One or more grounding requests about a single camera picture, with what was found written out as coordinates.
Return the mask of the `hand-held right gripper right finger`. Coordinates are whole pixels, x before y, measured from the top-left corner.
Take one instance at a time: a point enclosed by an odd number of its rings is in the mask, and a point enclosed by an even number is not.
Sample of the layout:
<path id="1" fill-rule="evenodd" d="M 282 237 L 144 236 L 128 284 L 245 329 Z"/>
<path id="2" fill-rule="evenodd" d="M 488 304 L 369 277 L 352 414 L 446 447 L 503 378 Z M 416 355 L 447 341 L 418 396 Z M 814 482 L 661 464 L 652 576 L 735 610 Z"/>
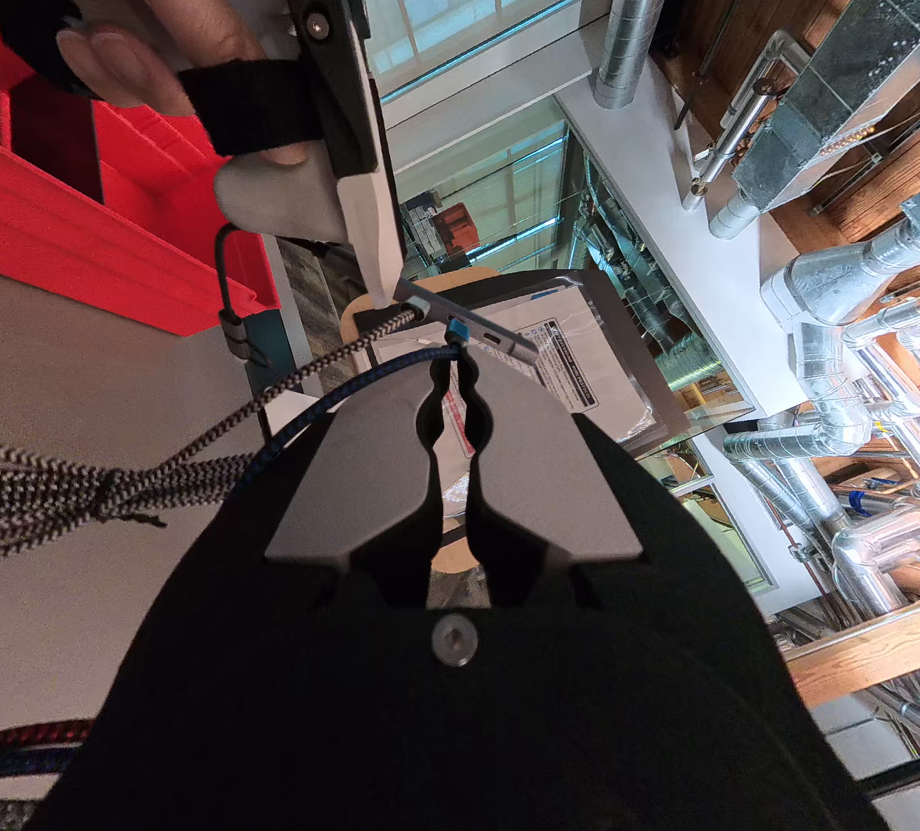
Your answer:
<path id="1" fill-rule="evenodd" d="M 475 454 L 469 547 L 488 572 L 637 560 L 640 541 L 563 402 L 485 351 L 457 361 Z"/>

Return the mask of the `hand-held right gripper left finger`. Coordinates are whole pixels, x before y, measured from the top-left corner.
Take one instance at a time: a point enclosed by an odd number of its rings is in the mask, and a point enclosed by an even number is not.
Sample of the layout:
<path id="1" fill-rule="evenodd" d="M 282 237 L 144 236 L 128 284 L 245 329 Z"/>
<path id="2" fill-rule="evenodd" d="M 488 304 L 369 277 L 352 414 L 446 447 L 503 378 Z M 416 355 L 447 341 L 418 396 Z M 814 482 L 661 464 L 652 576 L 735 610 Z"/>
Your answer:
<path id="1" fill-rule="evenodd" d="M 350 396 L 310 460 L 266 559 L 341 572 L 373 551 L 430 562 L 443 533 L 433 445 L 442 365 L 423 359 Z"/>

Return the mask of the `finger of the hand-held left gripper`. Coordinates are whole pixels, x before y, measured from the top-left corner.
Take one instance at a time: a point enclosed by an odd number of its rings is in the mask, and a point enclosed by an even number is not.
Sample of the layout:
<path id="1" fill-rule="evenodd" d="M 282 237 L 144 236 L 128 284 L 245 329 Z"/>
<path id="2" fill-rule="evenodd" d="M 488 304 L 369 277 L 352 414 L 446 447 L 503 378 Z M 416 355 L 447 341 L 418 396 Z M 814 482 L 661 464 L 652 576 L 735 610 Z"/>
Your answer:
<path id="1" fill-rule="evenodd" d="M 359 54 L 358 68 L 361 101 L 369 118 L 376 165 L 369 173 L 339 179 L 337 193 L 348 240 L 372 306 L 387 308 L 393 301 L 405 254 L 400 241 L 398 205 L 395 202 L 385 125 L 374 81 L 363 54 Z"/>

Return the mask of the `grey USB hub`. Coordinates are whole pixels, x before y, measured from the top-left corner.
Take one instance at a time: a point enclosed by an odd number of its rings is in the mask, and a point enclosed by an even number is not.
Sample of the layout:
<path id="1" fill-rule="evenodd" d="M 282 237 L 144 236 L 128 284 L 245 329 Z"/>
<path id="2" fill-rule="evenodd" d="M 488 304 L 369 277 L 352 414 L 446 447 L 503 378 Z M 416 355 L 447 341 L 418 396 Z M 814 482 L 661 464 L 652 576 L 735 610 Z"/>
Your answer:
<path id="1" fill-rule="evenodd" d="M 523 365 L 536 366 L 539 350 L 534 342 L 523 335 L 505 329 L 492 319 L 455 305 L 447 298 L 433 293 L 405 279 L 397 282 L 395 298 L 400 304 L 423 303 L 422 318 L 441 322 L 446 328 L 455 320 L 466 327 L 470 337 L 482 342 L 500 354 L 505 354 Z"/>

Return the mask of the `red plastic bin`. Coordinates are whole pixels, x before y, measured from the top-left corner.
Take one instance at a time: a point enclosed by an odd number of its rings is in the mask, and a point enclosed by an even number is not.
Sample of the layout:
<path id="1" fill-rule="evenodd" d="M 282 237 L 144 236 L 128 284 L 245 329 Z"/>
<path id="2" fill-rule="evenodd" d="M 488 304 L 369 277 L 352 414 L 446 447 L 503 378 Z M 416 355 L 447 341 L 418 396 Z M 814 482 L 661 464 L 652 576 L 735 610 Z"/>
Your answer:
<path id="1" fill-rule="evenodd" d="M 183 337 L 218 327 L 225 158 L 200 121 L 92 101 L 98 204 L 13 152 L 10 92 L 34 75 L 2 45 L 2 275 Z"/>

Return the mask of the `metal shelf rack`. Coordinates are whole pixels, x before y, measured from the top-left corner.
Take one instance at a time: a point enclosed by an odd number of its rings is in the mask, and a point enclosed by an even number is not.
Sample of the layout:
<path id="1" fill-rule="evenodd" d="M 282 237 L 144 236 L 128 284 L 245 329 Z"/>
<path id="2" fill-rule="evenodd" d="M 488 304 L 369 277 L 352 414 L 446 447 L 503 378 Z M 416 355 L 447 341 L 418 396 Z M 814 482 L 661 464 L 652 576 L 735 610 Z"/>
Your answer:
<path id="1" fill-rule="evenodd" d="M 451 205 L 443 204 L 442 197 L 436 191 L 418 193 L 400 204 L 404 228 L 414 243 L 421 261 L 438 273 L 447 273 L 470 266 L 471 256 L 480 247 L 479 238 L 477 248 L 454 256 L 447 254 L 442 240 L 437 235 L 432 217 Z"/>

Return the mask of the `red storage case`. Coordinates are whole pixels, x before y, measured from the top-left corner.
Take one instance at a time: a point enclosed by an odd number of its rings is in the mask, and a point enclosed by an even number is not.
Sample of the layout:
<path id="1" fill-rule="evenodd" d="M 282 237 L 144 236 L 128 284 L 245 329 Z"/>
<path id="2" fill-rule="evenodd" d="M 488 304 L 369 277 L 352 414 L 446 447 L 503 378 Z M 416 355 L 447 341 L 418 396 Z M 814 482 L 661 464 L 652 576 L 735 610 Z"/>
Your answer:
<path id="1" fill-rule="evenodd" d="M 444 208 L 432 217 L 432 222 L 448 255 L 465 253 L 479 245 L 477 226 L 466 204 Z"/>

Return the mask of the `instruction sheet on stand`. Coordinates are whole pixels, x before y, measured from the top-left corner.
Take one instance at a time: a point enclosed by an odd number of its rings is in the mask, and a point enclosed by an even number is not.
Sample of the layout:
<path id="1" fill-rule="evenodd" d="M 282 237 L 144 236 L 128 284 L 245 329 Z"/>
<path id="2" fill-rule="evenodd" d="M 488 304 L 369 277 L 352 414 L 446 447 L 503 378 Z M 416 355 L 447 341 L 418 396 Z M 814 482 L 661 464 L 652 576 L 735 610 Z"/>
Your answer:
<path id="1" fill-rule="evenodd" d="M 684 439 L 688 425 L 684 411 L 642 340 L 631 313 L 603 272 L 545 269 L 501 274 L 473 266 L 423 277 L 415 283 L 458 306 L 476 309 L 512 296 L 535 294 L 550 288 L 552 283 L 564 281 L 581 287 L 585 301 L 596 309 L 603 321 L 604 335 L 617 361 L 650 402 L 652 424 L 628 438 L 623 444 L 625 450 L 633 458 L 640 459 L 664 448 L 673 439 Z"/>

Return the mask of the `black bin divider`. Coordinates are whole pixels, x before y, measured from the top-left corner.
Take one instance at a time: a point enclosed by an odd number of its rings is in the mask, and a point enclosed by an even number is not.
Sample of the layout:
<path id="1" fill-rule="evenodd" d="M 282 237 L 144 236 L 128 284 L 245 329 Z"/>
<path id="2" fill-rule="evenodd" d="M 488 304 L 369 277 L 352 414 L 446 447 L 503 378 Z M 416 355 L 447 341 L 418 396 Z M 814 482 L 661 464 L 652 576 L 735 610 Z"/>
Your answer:
<path id="1" fill-rule="evenodd" d="M 13 152 L 104 204 L 93 102 L 34 75 L 11 90 L 10 106 Z"/>

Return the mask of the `silver insulated pipes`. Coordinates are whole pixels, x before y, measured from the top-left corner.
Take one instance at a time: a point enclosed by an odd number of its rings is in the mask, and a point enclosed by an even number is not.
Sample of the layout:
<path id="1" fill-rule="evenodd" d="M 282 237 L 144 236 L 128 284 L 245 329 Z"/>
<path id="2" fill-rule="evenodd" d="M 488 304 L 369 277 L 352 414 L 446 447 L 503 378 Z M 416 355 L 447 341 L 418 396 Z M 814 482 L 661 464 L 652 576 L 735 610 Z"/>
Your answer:
<path id="1" fill-rule="evenodd" d="M 722 444 L 731 465 L 805 532 L 866 618 L 907 606 L 890 573 L 918 559 L 918 501 L 895 505 L 875 524 L 853 524 L 811 459 L 854 457 L 882 427 L 918 465 L 918 386 L 878 343 L 895 334 L 918 359 L 918 299 L 863 319 L 896 276 L 918 267 L 918 196 L 901 209 L 903 218 L 874 238 L 802 254 L 765 282 L 763 298 L 791 334 L 812 411 L 799 423 L 783 411 Z"/>

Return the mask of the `wooden beam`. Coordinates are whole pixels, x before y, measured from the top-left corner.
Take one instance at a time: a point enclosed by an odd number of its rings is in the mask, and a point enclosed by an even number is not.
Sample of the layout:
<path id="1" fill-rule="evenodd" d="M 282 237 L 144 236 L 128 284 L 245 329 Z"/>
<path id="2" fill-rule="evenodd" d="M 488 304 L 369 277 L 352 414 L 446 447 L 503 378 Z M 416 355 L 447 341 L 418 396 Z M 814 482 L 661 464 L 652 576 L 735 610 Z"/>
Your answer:
<path id="1" fill-rule="evenodd" d="M 802 702 L 822 706 L 919 669 L 919 604 L 783 653 Z"/>

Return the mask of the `rectangular silver air duct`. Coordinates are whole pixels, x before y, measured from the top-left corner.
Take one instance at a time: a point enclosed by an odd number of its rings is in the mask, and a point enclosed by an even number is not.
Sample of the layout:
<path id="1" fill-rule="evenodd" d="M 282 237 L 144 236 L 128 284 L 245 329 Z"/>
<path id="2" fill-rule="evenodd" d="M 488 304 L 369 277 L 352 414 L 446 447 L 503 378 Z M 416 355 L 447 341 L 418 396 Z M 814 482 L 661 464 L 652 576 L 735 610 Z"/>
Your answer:
<path id="1" fill-rule="evenodd" d="M 851 0 L 732 177 L 754 214 L 808 192 L 919 80 L 919 0 Z"/>

